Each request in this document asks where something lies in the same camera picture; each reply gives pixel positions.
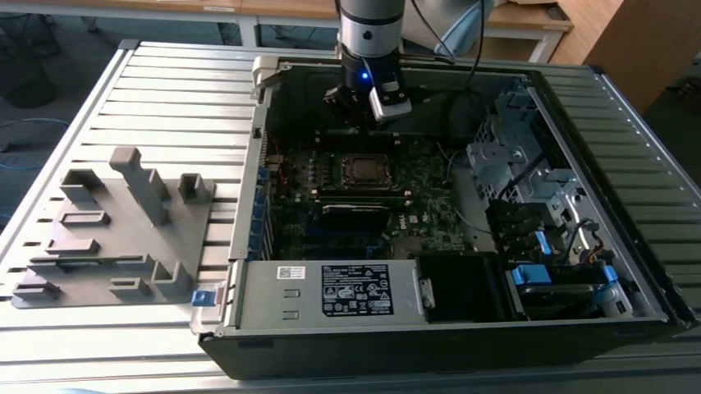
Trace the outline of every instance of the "aluminum slotted table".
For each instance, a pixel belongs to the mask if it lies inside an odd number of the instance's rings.
[[[408,392],[488,384],[482,392],[508,387],[526,392],[592,392],[602,384],[645,392],[696,388],[699,330],[562,368],[238,382],[198,346],[189,328],[189,305],[31,310],[11,306],[15,283],[51,226],[42,219],[54,219],[62,204],[59,180],[68,169],[80,168],[116,177],[107,160],[118,145],[138,146],[143,161],[165,179],[199,172],[217,181],[198,282],[225,279],[251,131],[250,73],[253,60],[263,54],[331,56],[317,51],[123,43],[0,236],[0,384],[14,383],[0,386],[0,392],[47,392],[55,387],[99,392],[397,388]],[[532,68],[546,76],[643,234],[689,304],[701,309],[701,194],[609,78],[585,66],[485,65]],[[565,379],[582,380],[564,383]]]

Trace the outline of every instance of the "power supply label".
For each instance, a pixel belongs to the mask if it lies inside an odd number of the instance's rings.
[[[394,314],[386,264],[325,265],[321,280],[321,307],[330,318]]]

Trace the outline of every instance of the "barcode sticker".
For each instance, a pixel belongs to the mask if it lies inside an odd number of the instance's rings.
[[[233,7],[203,7],[206,11],[214,11],[214,12],[234,12],[235,9]]]
[[[278,279],[303,279],[305,267],[278,267]]]

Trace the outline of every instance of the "blue connector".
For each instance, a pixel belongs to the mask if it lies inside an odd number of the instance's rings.
[[[512,270],[514,283],[520,285],[550,285],[552,279],[544,264],[524,264]]]
[[[271,180],[271,172],[267,168],[259,167],[259,185],[265,185]]]
[[[619,274],[616,273],[616,269],[610,265],[604,266],[604,275],[606,276],[606,280],[609,283],[616,282],[619,280]]]
[[[217,292],[209,290],[195,290],[193,292],[193,306],[217,306]]]
[[[536,238],[538,238],[540,249],[542,250],[544,254],[552,254],[552,248],[550,244],[548,244],[546,234],[542,231],[537,231]]]

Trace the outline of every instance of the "wooden table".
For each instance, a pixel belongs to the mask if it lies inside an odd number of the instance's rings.
[[[0,0],[0,11],[56,15],[235,23],[243,46],[259,46],[261,25],[338,28],[334,0]],[[548,62],[573,24],[544,6],[505,4],[492,12],[486,37],[536,40],[530,62]]]

